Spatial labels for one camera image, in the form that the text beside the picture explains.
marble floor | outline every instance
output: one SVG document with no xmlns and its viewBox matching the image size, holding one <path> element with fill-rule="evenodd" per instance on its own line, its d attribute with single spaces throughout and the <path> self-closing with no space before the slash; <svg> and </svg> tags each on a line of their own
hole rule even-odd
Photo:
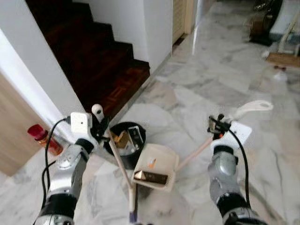
<svg viewBox="0 0 300 225">
<path fill-rule="evenodd" d="M 208 116 L 228 114 L 249 101 L 264 99 L 270 112 L 252 112 L 241 122 L 252 127 L 245 143 L 252 207 L 269 225 L 300 225 L 300 72 L 288 81 L 261 54 L 267 48 L 245 43 L 243 23 L 249 1 L 215 2 L 121 121 L 147 130 L 147 142 L 166 145 L 184 159 L 210 135 Z M 120 170 L 92 154 L 75 211 L 76 225 L 128 224 L 128 197 Z M 139 220 L 154 225 L 220 225 L 210 200 L 204 150 L 177 173 L 171 193 L 141 190 Z M 42 202 L 43 152 L 36 154 L 0 187 L 0 224 L 32 224 Z M 238 180 L 244 193 L 244 164 Z"/>
</svg>

black cable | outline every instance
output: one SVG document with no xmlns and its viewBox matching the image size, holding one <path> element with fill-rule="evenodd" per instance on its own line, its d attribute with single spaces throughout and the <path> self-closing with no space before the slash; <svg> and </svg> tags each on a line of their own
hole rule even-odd
<svg viewBox="0 0 300 225">
<path fill-rule="evenodd" d="M 46 174 L 47 174 L 47 190 L 49 190 L 49 187 L 50 187 L 50 174 L 49 174 L 49 165 L 48 165 L 48 148 L 49 148 L 49 144 L 50 144 L 50 140 L 51 140 L 51 137 L 52 137 L 52 134 L 54 132 L 54 129 L 56 128 L 56 126 L 62 122 L 62 121 L 66 121 L 67 119 L 64 118 L 64 119 L 61 119 L 59 121 L 57 121 L 54 126 L 52 127 L 50 133 L 49 133 L 49 136 L 48 136 L 48 141 L 47 141 L 47 144 L 46 144 L 46 147 L 45 147 L 45 164 L 46 164 Z"/>
<path fill-rule="evenodd" d="M 245 150 L 243 148 L 243 145 L 241 144 L 240 140 L 238 139 L 238 137 L 235 135 L 235 133 L 232 130 L 228 130 L 230 132 L 230 134 L 232 134 L 232 136 L 235 138 L 235 140 L 238 142 L 240 149 L 242 151 L 243 154 L 243 158 L 244 158 L 244 162 L 245 162 L 245 172 L 246 172 L 246 177 L 245 177 L 245 191 L 246 191 L 246 201 L 248 204 L 248 207 L 251 208 L 250 205 L 250 199 L 249 199 L 249 168 L 248 168 L 248 161 L 247 161 L 247 156 L 245 154 Z"/>
<path fill-rule="evenodd" d="M 45 206 L 45 203 L 46 203 L 45 173 L 46 173 L 46 170 L 49 169 L 49 167 L 52 166 L 55 162 L 56 161 L 53 161 L 47 167 L 45 167 L 45 169 L 43 170 L 43 173 L 42 173 L 42 185 L 43 185 L 43 192 L 44 192 L 42 208 Z"/>
</svg>

stair step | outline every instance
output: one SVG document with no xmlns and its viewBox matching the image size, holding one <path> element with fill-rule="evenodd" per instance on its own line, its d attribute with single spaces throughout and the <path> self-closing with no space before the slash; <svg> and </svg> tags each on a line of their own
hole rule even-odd
<svg viewBox="0 0 300 225">
<path fill-rule="evenodd" d="M 99 103 L 104 107 L 104 114 L 113 118 L 149 76 L 147 62 L 131 60 L 112 82 L 99 82 L 96 89 L 89 89 L 78 97 L 83 99 L 82 105 L 87 112 L 91 111 L 94 104 Z"/>
<path fill-rule="evenodd" d="M 116 71 L 123 68 L 132 58 L 131 44 L 114 43 L 101 51 L 74 55 L 69 61 L 60 63 L 60 66 L 76 92 L 80 92 L 103 77 L 109 82 Z"/>
<path fill-rule="evenodd" d="M 72 23 L 73 20 L 76 21 L 76 19 L 82 19 L 85 23 L 93 22 L 90 7 L 84 3 L 73 3 L 68 7 L 58 7 L 56 5 L 45 7 L 41 5 L 40 8 L 31 9 L 31 12 L 44 34 L 61 29 L 66 24 Z"/>
<path fill-rule="evenodd" d="M 26 0 L 27 4 L 38 4 L 38 5 L 47 5 L 47 4 L 55 4 L 55 5 L 66 5 L 71 4 L 72 0 Z"/>
<path fill-rule="evenodd" d="M 91 23 L 81 29 L 68 28 L 57 35 L 51 37 L 50 47 L 59 62 L 69 60 L 90 53 L 92 50 L 98 51 L 100 47 L 108 47 L 113 42 L 113 32 L 111 26 Z"/>
</svg>

red bottle cap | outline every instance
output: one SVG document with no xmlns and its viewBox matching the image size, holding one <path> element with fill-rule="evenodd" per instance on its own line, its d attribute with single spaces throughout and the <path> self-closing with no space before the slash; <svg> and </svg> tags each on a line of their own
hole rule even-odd
<svg viewBox="0 0 300 225">
<path fill-rule="evenodd" d="M 34 137 L 36 141 L 43 140 L 47 135 L 48 132 L 43 129 L 39 124 L 31 126 L 27 133 Z"/>
</svg>

wooden door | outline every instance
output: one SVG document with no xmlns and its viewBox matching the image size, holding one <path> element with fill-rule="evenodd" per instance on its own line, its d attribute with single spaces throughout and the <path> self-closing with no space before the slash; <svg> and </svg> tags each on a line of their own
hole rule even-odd
<svg viewBox="0 0 300 225">
<path fill-rule="evenodd" d="M 27 129 L 40 124 L 40 117 L 0 73 L 0 171 L 15 174 L 39 149 Z"/>
<path fill-rule="evenodd" d="M 173 0 L 173 44 L 184 33 L 186 7 L 186 0 Z"/>
</svg>

